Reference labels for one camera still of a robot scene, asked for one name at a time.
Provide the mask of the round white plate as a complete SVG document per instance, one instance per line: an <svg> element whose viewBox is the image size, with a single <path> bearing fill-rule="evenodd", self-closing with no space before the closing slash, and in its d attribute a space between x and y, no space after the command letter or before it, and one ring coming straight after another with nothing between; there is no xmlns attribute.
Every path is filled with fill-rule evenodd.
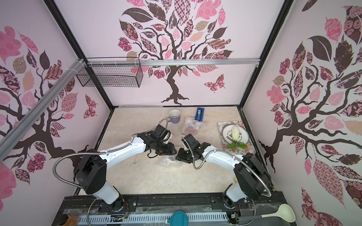
<svg viewBox="0 0 362 226"><path fill-rule="evenodd" d="M222 138L227 144L235 144L237 142L246 145L250 141L249 133L246 129L236 124L226 125L222 129Z"/></svg>

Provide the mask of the lavender mug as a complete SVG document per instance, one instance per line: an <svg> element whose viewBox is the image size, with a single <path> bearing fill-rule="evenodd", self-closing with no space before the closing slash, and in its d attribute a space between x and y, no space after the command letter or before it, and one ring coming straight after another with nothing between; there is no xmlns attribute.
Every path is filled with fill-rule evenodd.
<svg viewBox="0 0 362 226"><path fill-rule="evenodd" d="M169 112L168 122L178 124L181 120L181 112L177 109L173 109Z"/></svg>

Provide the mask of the cream plastic ladle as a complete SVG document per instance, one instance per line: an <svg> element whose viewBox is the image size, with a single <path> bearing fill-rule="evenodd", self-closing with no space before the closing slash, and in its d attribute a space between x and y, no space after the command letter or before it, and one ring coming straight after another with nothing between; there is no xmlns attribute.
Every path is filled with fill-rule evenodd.
<svg viewBox="0 0 362 226"><path fill-rule="evenodd" d="M274 213L263 214L263 215L253 215L253 216L241 216L236 218L238 225L246 225L250 221L261 219L261 218L270 218L278 217L288 223L293 223L296 221L296 216L292 208L288 204L281 204L278 210Z"/></svg>

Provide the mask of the blue tape dispenser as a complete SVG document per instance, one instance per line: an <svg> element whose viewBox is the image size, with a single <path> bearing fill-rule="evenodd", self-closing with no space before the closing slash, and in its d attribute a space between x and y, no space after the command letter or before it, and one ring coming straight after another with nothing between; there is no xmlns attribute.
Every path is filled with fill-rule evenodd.
<svg viewBox="0 0 362 226"><path fill-rule="evenodd" d="M197 111L196 111L196 114L195 114L195 120L196 121L199 121L199 122L203 121L204 111L205 111L205 109L202 108L202 107L197 108Z"/></svg>

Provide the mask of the left aluminium frame bar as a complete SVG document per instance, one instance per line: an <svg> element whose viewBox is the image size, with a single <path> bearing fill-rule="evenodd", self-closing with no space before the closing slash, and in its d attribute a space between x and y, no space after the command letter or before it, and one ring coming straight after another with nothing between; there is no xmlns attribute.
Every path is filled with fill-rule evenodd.
<svg viewBox="0 0 362 226"><path fill-rule="evenodd" d="M28 132L32 125L38 120L41 114L48 108L48 106L55 100L63 88L74 78L85 66L83 59L77 59L58 79L52 88L50 88L35 106L20 120L15 128L13 128L1 140L1 162L8 156L14 149L16 144Z"/></svg>

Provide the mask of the rear aluminium frame bar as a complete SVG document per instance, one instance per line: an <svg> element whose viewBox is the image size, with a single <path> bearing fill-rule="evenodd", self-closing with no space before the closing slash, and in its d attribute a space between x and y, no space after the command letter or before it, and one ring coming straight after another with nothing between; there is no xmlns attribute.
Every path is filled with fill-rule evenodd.
<svg viewBox="0 0 362 226"><path fill-rule="evenodd" d="M177 59L177 60L118 60L110 59L108 61L91 61L87 59L88 66L197 66L197 65L258 65L258 58L227 58L227 59Z"/></svg>

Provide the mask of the left flexible metal conduit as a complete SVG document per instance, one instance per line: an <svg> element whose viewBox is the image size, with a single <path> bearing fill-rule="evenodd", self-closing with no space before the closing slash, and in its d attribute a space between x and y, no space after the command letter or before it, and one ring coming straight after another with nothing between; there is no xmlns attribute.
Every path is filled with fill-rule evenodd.
<svg viewBox="0 0 362 226"><path fill-rule="evenodd" d="M132 142L135 137L137 137L138 135L140 135L140 134L142 134L142 133L154 135L153 131L154 131L154 129L156 128L156 126L155 126L154 128L152 128L152 129L148 130L148 131L132 134L131 140L128 141L128 142ZM55 164L54 164L54 166L53 166L53 169L52 169L53 175L54 175L58 180L60 180L61 182L66 183L66 184L69 184L69 185L72 185L72 186L75 186L75 187L78 187L78 188L81 189L81 186L79 185L78 182L77 182L77 183L74 183L74 182L68 181L68 180L62 178L62 177L58 174L58 171L57 171L58 165L59 165L63 160L65 160L65 159L67 159L67 158L72 158L72 157L80 156L81 159L82 159L83 155L85 155L85 154L87 154L87 153L96 154L96 153L100 153L100 152L95 152L95 151L89 151L89 152L83 152L83 153L82 153L82 152L79 152L79 153L73 153L73 154L68 154L68 155L66 155L66 156L63 156L63 157L61 157L60 159L58 159L58 160L55 162Z"/></svg>

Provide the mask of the teal round lid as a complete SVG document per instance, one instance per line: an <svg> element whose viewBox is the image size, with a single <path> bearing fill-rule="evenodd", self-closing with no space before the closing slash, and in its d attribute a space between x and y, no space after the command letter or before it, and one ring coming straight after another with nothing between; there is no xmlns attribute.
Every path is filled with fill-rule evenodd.
<svg viewBox="0 0 362 226"><path fill-rule="evenodd" d="M174 213L171 218L166 221L166 223L170 226L188 226L189 219L184 212L178 211Z"/></svg>

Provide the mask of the brown jar black lid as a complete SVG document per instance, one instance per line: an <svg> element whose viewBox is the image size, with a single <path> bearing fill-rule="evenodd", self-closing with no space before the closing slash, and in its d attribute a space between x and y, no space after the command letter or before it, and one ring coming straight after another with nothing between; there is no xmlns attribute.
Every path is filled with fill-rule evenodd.
<svg viewBox="0 0 362 226"><path fill-rule="evenodd" d="M70 214L62 214L58 220L57 226L77 226L80 221L80 217Z"/></svg>

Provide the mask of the red mug black handle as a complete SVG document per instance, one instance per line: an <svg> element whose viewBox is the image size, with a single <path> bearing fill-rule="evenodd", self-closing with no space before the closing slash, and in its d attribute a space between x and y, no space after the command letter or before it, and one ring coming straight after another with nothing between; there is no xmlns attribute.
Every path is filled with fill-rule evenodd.
<svg viewBox="0 0 362 226"><path fill-rule="evenodd" d="M185 128L185 133L191 134L191 135L197 135L201 128L202 128L202 125L200 125L200 124L188 125Z"/></svg>

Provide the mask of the aluminium frame bar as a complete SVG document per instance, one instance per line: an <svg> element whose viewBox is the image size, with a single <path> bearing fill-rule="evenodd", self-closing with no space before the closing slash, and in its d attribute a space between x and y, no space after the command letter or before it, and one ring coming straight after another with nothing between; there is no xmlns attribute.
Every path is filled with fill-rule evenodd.
<svg viewBox="0 0 362 226"><path fill-rule="evenodd" d="M197 66L197 65L258 65L258 58L227 58L227 59L177 59L177 60L118 60L110 59L108 61L91 61L87 59L88 66Z"/></svg>
<svg viewBox="0 0 362 226"><path fill-rule="evenodd" d="M16 144L28 132L32 125L38 120L41 114L48 108L48 106L55 100L63 88L74 78L85 66L83 59L77 59L58 79L52 88L50 88L35 106L20 120L15 128L13 128L1 140L1 162L8 156L14 149Z"/></svg>

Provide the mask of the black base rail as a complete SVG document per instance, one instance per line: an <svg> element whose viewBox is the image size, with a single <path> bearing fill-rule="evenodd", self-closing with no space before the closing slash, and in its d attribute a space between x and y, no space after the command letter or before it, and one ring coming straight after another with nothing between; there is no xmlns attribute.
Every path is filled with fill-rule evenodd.
<svg viewBox="0 0 362 226"><path fill-rule="evenodd" d="M112 212L110 206L90 195L65 197L52 225L57 226L62 214L76 216L115 215L123 219L131 214L158 213L209 213L225 212L228 223L193 223L191 226L287 226L289 223L278 218L264 218L250 221L246 225L238 225L236 218L274 213L281 204L286 203L282 192L273 192L271 197L260 200L241 199L234 207L227 208L222 202L221 193L190 194L158 194L158 195L125 195L125 205L119 212Z"/></svg>

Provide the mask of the white artificial rose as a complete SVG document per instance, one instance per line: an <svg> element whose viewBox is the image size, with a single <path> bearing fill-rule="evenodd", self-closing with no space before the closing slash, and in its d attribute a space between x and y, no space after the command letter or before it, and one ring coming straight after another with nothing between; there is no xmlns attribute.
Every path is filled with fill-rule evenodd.
<svg viewBox="0 0 362 226"><path fill-rule="evenodd" d="M237 147L240 147L242 149L246 149L248 146L243 143L239 142L240 134L239 134L239 128L235 125L232 128L232 143L227 146L228 149L236 149Z"/></svg>

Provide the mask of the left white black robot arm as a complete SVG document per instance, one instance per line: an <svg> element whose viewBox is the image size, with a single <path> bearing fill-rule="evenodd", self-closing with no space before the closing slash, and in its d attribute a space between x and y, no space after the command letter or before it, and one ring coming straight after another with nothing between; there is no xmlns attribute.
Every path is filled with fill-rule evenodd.
<svg viewBox="0 0 362 226"><path fill-rule="evenodd" d="M107 182L107 171L118 163L148 150L155 150L156 156L176 154L174 144L169 142L171 137L172 134L169 132L160 138L142 133L132 142L96 154L87 153L74 170L74 177L86 194L101 199L108 205L121 208L124 198Z"/></svg>

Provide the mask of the clear bubble wrap sheet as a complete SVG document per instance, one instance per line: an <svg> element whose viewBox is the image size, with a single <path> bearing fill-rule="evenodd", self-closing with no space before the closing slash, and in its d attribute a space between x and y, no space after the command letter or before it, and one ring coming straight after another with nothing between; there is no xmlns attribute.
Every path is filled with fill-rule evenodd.
<svg viewBox="0 0 362 226"><path fill-rule="evenodd" d="M197 121L191 117L186 117L183 125L183 133L185 135L197 135L204 126L205 124L203 122Z"/></svg>
<svg viewBox="0 0 362 226"><path fill-rule="evenodd" d="M165 155L160 160L159 165L164 168L179 168L182 162L176 160L176 155Z"/></svg>

